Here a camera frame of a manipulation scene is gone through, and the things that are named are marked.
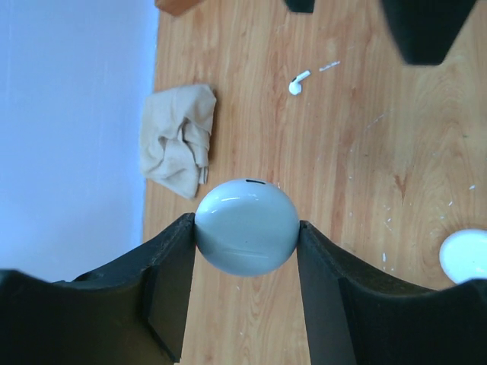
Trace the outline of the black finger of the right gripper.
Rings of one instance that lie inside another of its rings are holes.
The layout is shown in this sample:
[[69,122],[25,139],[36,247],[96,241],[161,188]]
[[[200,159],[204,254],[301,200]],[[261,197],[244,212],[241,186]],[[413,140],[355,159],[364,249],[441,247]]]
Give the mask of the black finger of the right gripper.
[[312,14],[315,0],[285,0],[288,10],[297,14]]
[[440,65],[476,0],[383,0],[391,36],[409,65]]

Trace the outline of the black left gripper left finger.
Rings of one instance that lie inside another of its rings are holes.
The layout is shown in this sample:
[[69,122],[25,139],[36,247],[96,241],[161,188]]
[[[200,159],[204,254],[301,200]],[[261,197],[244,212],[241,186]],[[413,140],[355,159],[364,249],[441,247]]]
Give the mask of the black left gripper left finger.
[[77,277],[75,318],[94,346],[88,363],[176,363],[182,355],[196,256],[193,213],[119,258]]

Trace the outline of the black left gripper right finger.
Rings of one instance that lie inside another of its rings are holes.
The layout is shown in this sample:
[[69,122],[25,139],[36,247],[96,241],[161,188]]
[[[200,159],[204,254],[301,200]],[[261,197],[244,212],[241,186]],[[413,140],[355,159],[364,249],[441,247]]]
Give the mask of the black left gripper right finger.
[[389,306],[431,290],[387,274],[300,222],[298,272],[312,364],[396,364],[386,325],[360,322],[357,309],[382,316]]

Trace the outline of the white charging case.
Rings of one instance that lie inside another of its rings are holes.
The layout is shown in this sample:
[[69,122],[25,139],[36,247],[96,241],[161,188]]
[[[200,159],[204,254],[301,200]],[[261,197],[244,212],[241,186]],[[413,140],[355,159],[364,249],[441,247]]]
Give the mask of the white charging case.
[[195,215],[196,243],[217,269],[241,277],[281,267],[298,243],[300,220],[292,200],[258,179],[235,179],[215,187]]
[[452,233],[441,244],[439,261],[455,284],[486,279],[486,231],[465,229]]

